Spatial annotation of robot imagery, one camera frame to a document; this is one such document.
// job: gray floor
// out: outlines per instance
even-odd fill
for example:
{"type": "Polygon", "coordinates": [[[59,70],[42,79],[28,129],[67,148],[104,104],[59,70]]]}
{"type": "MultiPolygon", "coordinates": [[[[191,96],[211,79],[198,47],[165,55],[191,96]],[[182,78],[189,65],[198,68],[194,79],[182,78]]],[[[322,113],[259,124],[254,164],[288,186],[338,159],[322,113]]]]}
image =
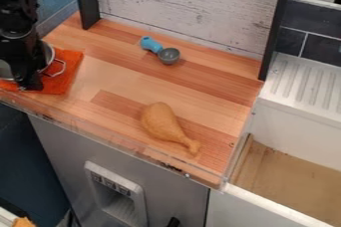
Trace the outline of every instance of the gray floor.
{"type": "Polygon", "coordinates": [[[0,198],[26,211],[39,227],[56,226],[69,202],[23,113],[0,104],[0,198]]]}

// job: toy chicken leg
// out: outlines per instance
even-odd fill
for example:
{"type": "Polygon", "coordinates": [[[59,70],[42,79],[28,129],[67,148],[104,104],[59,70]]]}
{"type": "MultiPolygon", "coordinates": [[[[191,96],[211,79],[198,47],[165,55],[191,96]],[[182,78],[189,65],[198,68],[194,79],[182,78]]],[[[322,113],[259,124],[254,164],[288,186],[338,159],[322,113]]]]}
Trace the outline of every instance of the toy chicken leg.
{"type": "Polygon", "coordinates": [[[188,138],[182,131],[171,107],[164,103],[156,103],[146,107],[141,122],[146,131],[153,137],[180,143],[197,155],[200,142],[188,138]]]}
{"type": "Polygon", "coordinates": [[[14,220],[12,227],[35,227],[33,223],[26,217],[14,220]]]}

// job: tile wall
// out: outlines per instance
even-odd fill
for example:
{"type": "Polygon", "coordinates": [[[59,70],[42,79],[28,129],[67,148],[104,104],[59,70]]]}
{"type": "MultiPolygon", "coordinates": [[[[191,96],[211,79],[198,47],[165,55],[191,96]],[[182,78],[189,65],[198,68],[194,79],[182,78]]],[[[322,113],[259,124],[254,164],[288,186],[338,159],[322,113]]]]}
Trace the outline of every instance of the tile wall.
{"type": "Polygon", "coordinates": [[[341,67],[341,6],[289,0],[276,51],[341,67]]]}

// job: wooden surface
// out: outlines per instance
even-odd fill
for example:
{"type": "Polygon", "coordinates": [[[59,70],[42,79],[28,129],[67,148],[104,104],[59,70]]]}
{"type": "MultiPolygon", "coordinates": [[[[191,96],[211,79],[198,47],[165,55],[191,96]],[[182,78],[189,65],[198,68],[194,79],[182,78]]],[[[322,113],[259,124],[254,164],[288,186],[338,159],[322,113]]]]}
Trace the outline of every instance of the wooden surface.
{"type": "Polygon", "coordinates": [[[45,40],[58,48],[85,53],[69,93],[5,93],[2,99],[67,124],[75,132],[85,130],[90,136],[133,150],[147,160],[175,166],[209,185],[219,184],[262,85],[256,79],[258,61],[106,20],[84,31],[78,14],[45,40]],[[166,47],[179,48],[182,60],[164,66],[141,49],[139,41],[146,34],[166,47]],[[197,157],[179,144],[145,133],[140,113],[156,102],[169,104],[185,133],[202,142],[197,157]]]}
{"type": "Polygon", "coordinates": [[[232,175],[232,184],[333,226],[341,226],[341,172],[253,140],[248,143],[242,166],[232,175]]]}
{"type": "Polygon", "coordinates": [[[277,0],[99,0],[102,17],[261,59],[277,0]]]}

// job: ice dispenser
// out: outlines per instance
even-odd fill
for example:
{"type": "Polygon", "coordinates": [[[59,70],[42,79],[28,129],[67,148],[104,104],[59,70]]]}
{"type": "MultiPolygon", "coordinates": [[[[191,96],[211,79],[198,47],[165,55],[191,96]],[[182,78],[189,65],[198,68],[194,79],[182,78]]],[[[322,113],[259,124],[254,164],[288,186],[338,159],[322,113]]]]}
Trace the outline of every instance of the ice dispenser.
{"type": "Polygon", "coordinates": [[[138,184],[91,161],[85,170],[101,210],[123,227],[148,227],[144,191],[138,184]]]}

